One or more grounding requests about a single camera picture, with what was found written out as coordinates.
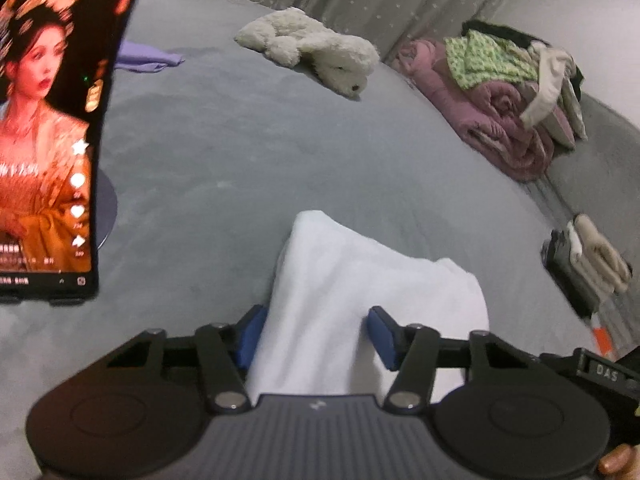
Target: stuffed dog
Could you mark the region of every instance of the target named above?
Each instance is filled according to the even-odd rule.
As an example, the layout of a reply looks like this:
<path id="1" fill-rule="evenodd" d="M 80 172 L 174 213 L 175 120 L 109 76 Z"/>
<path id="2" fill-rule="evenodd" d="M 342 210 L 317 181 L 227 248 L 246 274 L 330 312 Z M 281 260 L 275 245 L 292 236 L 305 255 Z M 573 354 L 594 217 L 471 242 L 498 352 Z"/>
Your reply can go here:
<path id="1" fill-rule="evenodd" d="M 350 98 L 365 89 L 367 76 L 380 61 L 369 41 L 338 34 L 295 7 L 252 21 L 235 39 L 288 68 L 308 58 L 326 86 Z"/>

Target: ridged gray surface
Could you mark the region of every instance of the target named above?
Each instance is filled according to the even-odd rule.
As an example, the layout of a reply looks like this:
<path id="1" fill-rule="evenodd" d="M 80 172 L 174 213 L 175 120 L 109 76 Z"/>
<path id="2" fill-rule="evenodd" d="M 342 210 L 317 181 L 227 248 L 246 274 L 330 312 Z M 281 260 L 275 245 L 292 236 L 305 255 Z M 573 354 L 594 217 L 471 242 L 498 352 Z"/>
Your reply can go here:
<path id="1" fill-rule="evenodd" d="M 148 480 L 479 480 L 437 447 L 420 420 L 374 397 L 264 396 L 216 418 L 183 459 Z"/>

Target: blue gripper pad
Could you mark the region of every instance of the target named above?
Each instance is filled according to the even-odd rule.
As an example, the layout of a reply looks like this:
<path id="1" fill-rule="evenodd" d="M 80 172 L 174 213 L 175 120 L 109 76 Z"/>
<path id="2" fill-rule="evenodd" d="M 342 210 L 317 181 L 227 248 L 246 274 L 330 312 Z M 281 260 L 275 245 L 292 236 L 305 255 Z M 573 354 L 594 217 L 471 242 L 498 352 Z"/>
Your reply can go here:
<path id="1" fill-rule="evenodd" d="M 260 334 L 267 321 L 269 309 L 262 305 L 254 307 L 236 324 L 238 330 L 238 350 L 234 354 L 236 366 L 248 370 L 254 360 L 255 349 L 260 341 Z"/>
<path id="2" fill-rule="evenodd" d="M 402 327 L 382 307 L 374 306 L 367 314 L 367 333 L 385 368 L 397 371 L 406 352 Z"/>

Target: woman on screen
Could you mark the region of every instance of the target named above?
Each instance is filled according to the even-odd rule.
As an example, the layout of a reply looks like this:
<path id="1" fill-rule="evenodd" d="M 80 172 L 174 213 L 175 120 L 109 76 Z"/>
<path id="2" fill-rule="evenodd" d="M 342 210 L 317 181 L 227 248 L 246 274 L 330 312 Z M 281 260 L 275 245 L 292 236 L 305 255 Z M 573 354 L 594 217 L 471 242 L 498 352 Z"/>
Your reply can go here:
<path id="1" fill-rule="evenodd" d="M 7 0 L 0 9 L 0 270 L 86 272 L 87 124 L 46 101 L 77 0 Z"/>

